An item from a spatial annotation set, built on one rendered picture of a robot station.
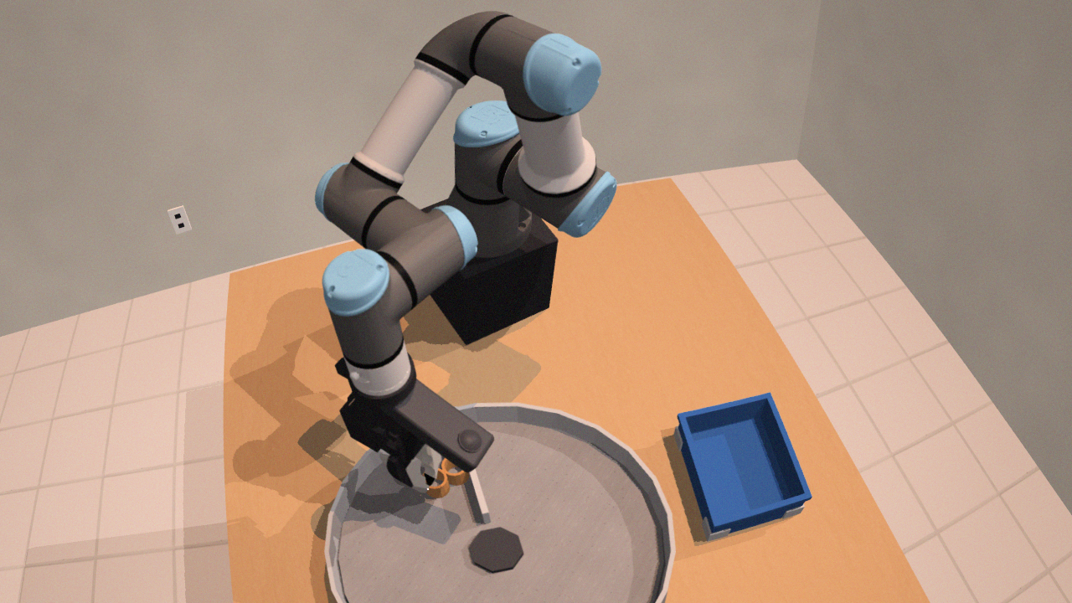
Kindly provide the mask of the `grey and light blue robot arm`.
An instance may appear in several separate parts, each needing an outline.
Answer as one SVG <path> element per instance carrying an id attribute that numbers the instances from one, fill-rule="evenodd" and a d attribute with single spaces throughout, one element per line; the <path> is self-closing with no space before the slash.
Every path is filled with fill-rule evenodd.
<path id="1" fill-rule="evenodd" d="M 321 214 L 368 249 L 334 258 L 322 289 L 353 386 L 373 396 L 397 392 L 410 378 L 402 317 L 472 258 L 517 250 L 531 234 L 532 214 L 585 236 L 617 187 L 597 167 L 580 127 L 579 111 L 600 85 L 600 58 L 574 39 L 486 11 L 449 24 L 414 64 L 363 150 L 326 171 L 315 193 Z M 506 100 L 485 100 L 458 116 L 451 196 L 425 214 L 397 194 L 399 187 L 474 75 L 497 84 Z M 379 409 L 466 472 L 494 442 L 417 379 L 405 399 Z"/>

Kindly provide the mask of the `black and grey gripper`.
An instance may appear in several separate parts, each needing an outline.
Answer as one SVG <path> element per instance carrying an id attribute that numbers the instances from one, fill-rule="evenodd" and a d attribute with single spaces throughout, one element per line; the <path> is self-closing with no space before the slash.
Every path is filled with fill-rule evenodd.
<path id="1" fill-rule="evenodd" d="M 336 363 L 337 373 L 348 379 L 352 389 L 345 405 L 338 412 L 343 417 L 346 429 L 354 440 L 376 451 L 376 453 L 379 453 L 379 448 L 389 453 L 389 455 L 379 454 L 379 460 L 387 465 L 390 476 L 397 477 L 401 483 L 418 490 L 418 492 L 426 492 L 440 472 L 440 453 L 427 446 L 423 441 L 410 433 L 403 426 L 399 426 L 397 421 L 391 420 L 379 409 L 379 407 L 397 405 L 405 399 L 415 387 L 416 368 L 410 353 L 407 353 L 407 358 L 410 358 L 410 378 L 405 385 L 399 387 L 397 392 L 379 396 L 364 394 L 353 386 L 346 362 L 344 358 L 338 361 Z M 425 476 L 421 476 L 420 473 L 420 461 L 425 464 Z"/>

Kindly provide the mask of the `blue plastic crate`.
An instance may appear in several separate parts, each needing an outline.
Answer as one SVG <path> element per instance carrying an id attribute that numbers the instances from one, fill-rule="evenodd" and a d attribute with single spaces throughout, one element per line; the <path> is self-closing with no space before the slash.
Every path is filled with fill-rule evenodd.
<path id="1" fill-rule="evenodd" d="M 683 412 L 678 421 L 675 443 L 708 541 L 791 518 L 812 500 L 771 392 Z"/>

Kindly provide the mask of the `bronze bushing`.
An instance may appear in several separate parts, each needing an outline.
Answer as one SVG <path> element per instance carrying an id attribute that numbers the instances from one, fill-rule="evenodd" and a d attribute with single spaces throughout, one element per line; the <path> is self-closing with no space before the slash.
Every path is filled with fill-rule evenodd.
<path id="1" fill-rule="evenodd" d="M 467 482 L 470 477 L 470 472 L 466 471 L 460 471 L 459 473 L 448 472 L 452 468 L 458 468 L 458 466 L 451 464 L 451 461 L 448 461 L 446 458 L 444 459 L 443 464 L 441 464 L 441 466 L 443 466 L 443 471 L 445 471 L 446 477 L 448 477 L 448 482 L 451 485 L 459 486 Z"/>
<path id="2" fill-rule="evenodd" d="M 440 469 L 440 472 L 437 472 L 436 480 L 442 480 L 443 484 L 441 484 L 437 487 L 430 486 L 429 490 L 426 490 L 426 495 L 432 497 L 444 497 L 445 495 L 448 495 L 448 492 L 451 491 L 451 485 L 449 485 L 448 477 L 446 477 L 445 471 Z"/>

